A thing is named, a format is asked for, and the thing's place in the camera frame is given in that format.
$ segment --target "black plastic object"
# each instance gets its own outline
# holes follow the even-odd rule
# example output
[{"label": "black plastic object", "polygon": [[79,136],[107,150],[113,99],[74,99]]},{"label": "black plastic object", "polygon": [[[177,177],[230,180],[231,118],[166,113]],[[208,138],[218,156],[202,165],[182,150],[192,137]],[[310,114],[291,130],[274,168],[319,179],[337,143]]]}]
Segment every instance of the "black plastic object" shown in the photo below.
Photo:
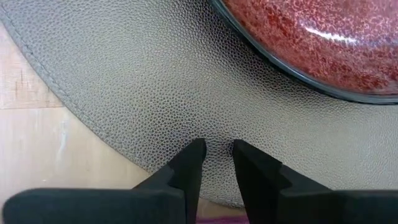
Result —
[{"label": "black plastic object", "polygon": [[333,191],[242,140],[233,158],[250,224],[398,223],[398,191]]},{"label": "black plastic object", "polygon": [[281,73],[287,75],[289,78],[299,82],[308,88],[315,90],[324,95],[331,96],[340,100],[366,103],[373,105],[396,105],[398,104],[397,95],[377,95],[364,94],[355,91],[344,90],[327,83],[320,82],[309,75],[298,71],[293,66],[277,58],[271,54],[264,46],[257,41],[233,16],[231,11],[226,7],[223,0],[209,0],[213,5],[215,11],[221,16],[225,24],[227,24],[238,35],[238,37],[247,44],[255,53],[260,56],[266,63],[278,69]]},{"label": "black plastic object", "polygon": [[192,224],[205,157],[205,140],[196,139],[132,190],[28,190],[6,202],[4,222]]},{"label": "black plastic object", "polygon": [[[28,190],[6,202],[4,221],[192,224],[205,156],[196,139],[132,190]],[[333,191],[242,140],[233,161],[251,224],[398,223],[398,191]]]}]

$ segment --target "stitched edge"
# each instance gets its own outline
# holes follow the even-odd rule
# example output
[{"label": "stitched edge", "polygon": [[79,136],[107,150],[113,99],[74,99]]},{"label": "stitched edge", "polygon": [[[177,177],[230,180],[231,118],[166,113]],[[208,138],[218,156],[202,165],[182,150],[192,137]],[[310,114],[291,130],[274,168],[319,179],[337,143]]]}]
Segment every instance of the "stitched edge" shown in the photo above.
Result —
[{"label": "stitched edge", "polygon": [[[38,66],[42,69],[42,72],[43,72],[42,74],[45,75],[45,76],[50,80],[51,83],[47,83],[46,80],[44,80],[44,79],[43,79],[43,81],[44,81],[47,85],[53,85],[53,86],[55,87],[55,90],[56,90],[56,91],[54,91],[54,93],[55,93],[56,95],[61,95],[61,96],[63,97],[63,98],[62,98],[62,103],[64,103],[65,106],[67,106],[68,109],[72,108],[71,111],[76,110],[77,112],[79,112],[80,114],[82,114],[82,115],[83,115],[82,118],[84,118],[86,121],[90,122],[90,123],[92,124],[92,127],[93,127],[93,128],[90,128],[88,125],[85,124],[86,121],[83,122],[82,119],[80,118],[80,116],[78,116],[77,114],[73,113],[73,114],[75,114],[75,116],[76,116],[78,119],[80,119],[80,121],[83,122],[83,124],[85,124],[90,130],[92,130],[97,136],[99,136],[99,137],[101,138],[101,140],[103,140],[107,145],[111,146],[110,144],[108,144],[108,141],[107,141],[106,139],[112,141],[113,144],[112,144],[111,148],[113,148],[113,149],[114,149],[114,148],[121,149],[121,150],[116,150],[116,151],[119,152],[120,154],[122,154],[125,158],[129,159],[130,161],[132,161],[133,163],[139,165],[140,168],[142,168],[142,166],[148,166],[148,163],[147,163],[147,162],[145,162],[145,161],[143,161],[143,160],[141,160],[141,159],[137,159],[137,158],[136,158],[136,152],[132,152],[132,151],[126,149],[125,147],[122,147],[122,143],[121,143],[121,142],[118,142],[118,141],[114,140],[107,132],[105,132],[105,131],[104,131],[102,128],[100,128],[89,116],[87,116],[86,113],[85,113],[82,109],[80,109],[78,105],[76,105],[76,104],[73,102],[73,100],[68,96],[68,94],[65,93],[65,92],[60,88],[60,85],[59,85],[59,84],[53,79],[53,77],[51,76],[51,73],[44,67],[44,65],[42,65],[42,64],[39,62],[39,60],[38,60],[38,59],[36,58],[36,56],[34,55],[33,51],[32,51],[32,50],[30,49],[30,47],[26,44],[26,42],[25,42],[24,39],[22,38],[21,34],[17,31],[17,29],[16,29],[14,23],[12,22],[12,19],[8,16],[8,13],[7,13],[6,9],[5,9],[4,6],[3,6],[3,3],[0,4],[0,8],[1,8],[3,14],[4,14],[4,17],[9,21],[9,24],[11,25],[11,28],[13,29],[14,33],[18,36],[18,39],[19,39],[20,42],[22,43],[22,46],[20,47],[21,52],[22,52],[26,57],[28,57],[29,55],[31,56],[31,57],[29,57],[29,58],[31,59],[31,61],[28,61],[29,63],[34,63],[34,64],[38,65]],[[134,159],[128,158],[127,153],[126,153],[127,151],[130,151],[130,152],[132,152],[132,153],[134,154]]]},{"label": "stitched edge", "polygon": [[[62,95],[62,103],[72,112],[74,112],[75,110],[79,113],[81,113],[84,116],[84,119],[86,119],[87,121],[89,121],[92,125],[91,127],[88,126],[86,124],[86,121],[82,121],[81,117],[78,116],[77,114],[73,113],[85,126],[88,127],[88,129],[90,129],[91,131],[93,131],[102,141],[104,141],[107,145],[109,145],[112,149],[114,149],[116,152],[120,153],[122,156],[124,156],[125,158],[127,158],[129,161],[133,162],[135,165],[138,165],[141,169],[144,169],[143,166],[148,167],[148,163],[146,161],[143,161],[142,159],[138,159],[136,157],[136,152],[135,151],[130,151],[127,150],[125,147],[122,147],[122,143],[115,141],[108,133],[106,133],[105,131],[103,131],[102,128],[99,128],[98,125],[91,120],[91,118],[89,116],[87,116],[85,114],[84,111],[82,111],[71,99],[70,97],[60,88],[59,84],[52,78],[51,73],[39,62],[39,60],[35,57],[35,55],[33,54],[33,51],[29,48],[29,46],[25,43],[24,39],[22,38],[22,36],[20,35],[20,33],[17,31],[16,27],[14,26],[14,24],[12,23],[12,19],[8,16],[6,9],[3,6],[3,3],[0,3],[0,9],[4,14],[4,17],[9,21],[9,24],[11,26],[11,28],[13,29],[13,32],[18,36],[17,40],[14,40],[14,42],[18,45],[18,47],[20,48],[20,51],[24,54],[25,57],[29,57],[30,60],[28,60],[28,62],[32,65],[32,67],[34,68],[34,70],[37,72],[37,74],[41,75],[45,75],[47,78],[50,79],[51,83],[48,83],[47,80],[44,80],[44,78],[41,77],[41,79],[43,79],[43,81],[46,83],[46,85],[50,86],[53,85],[55,87],[55,89],[52,89],[52,91],[55,93],[55,95],[58,97],[58,95]],[[36,69],[37,67],[35,67],[33,65],[33,63],[37,64],[43,71],[43,73],[38,72]],[[113,141],[113,144],[110,145],[108,143],[107,138],[111,141]],[[127,153],[126,152],[132,152],[134,155],[133,159],[128,158]],[[144,169],[146,172],[149,173],[153,173],[154,171],[150,171],[151,169],[153,169],[154,167],[148,167],[147,169]],[[241,207],[241,204],[238,204],[236,202],[232,202],[230,200],[225,200],[225,198],[223,199],[225,203],[225,205],[233,205],[235,207]]]}]

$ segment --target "light wood surface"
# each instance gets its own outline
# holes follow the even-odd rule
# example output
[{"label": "light wood surface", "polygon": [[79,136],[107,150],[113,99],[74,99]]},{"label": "light wood surface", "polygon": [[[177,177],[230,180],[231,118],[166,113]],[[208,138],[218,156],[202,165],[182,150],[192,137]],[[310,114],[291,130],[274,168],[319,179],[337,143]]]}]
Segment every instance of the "light wood surface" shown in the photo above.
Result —
[{"label": "light wood surface", "polygon": [[[63,107],[0,23],[0,214],[21,190],[130,189],[148,176]],[[206,200],[198,208],[200,217],[242,214]]]}]

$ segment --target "pebbled leather texture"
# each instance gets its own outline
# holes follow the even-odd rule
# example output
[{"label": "pebbled leather texture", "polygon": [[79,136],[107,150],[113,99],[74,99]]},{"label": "pebbled leather texture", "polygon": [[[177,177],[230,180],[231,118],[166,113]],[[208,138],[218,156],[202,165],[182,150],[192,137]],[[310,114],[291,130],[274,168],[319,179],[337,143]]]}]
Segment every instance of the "pebbled leather texture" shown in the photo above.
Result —
[{"label": "pebbled leather texture", "polygon": [[398,188],[397,106],[348,103],[290,81],[206,1],[0,2],[35,71],[134,163],[153,172],[206,138],[204,198],[242,205],[233,139],[333,189]]}]

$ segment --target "bowl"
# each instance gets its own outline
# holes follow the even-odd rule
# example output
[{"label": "bowl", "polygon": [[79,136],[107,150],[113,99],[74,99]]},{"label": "bowl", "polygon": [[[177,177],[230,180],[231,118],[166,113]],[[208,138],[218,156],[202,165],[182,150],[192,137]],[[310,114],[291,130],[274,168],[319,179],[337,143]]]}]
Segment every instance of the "bowl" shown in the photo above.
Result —
[{"label": "bowl", "polygon": [[334,98],[398,103],[398,2],[211,0],[267,63]]}]

